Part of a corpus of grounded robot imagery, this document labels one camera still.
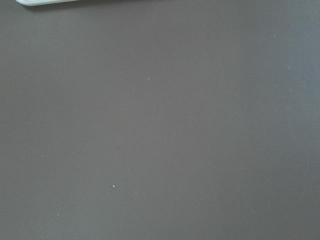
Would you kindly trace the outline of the cream tray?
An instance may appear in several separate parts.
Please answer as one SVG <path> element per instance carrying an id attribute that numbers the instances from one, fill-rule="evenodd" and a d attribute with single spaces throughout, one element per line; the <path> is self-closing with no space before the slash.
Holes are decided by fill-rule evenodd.
<path id="1" fill-rule="evenodd" d="M 68 2 L 75 2 L 75 1 L 77 0 L 16 0 L 16 2 L 27 7 L 58 4 L 58 3 L 68 3 Z"/>

